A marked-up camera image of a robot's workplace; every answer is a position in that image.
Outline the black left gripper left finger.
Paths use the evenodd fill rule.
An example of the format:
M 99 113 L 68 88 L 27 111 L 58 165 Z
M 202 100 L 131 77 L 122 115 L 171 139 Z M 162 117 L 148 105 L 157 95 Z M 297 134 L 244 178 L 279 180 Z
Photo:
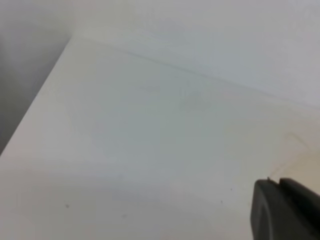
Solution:
M 316 240 L 296 216 L 279 182 L 255 182 L 250 213 L 254 240 Z

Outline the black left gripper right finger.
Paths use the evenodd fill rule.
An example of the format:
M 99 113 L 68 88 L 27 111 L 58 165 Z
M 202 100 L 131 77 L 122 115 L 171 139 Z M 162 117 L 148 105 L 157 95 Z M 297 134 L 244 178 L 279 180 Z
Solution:
M 291 178 L 281 178 L 279 186 L 308 235 L 320 239 L 320 195 Z

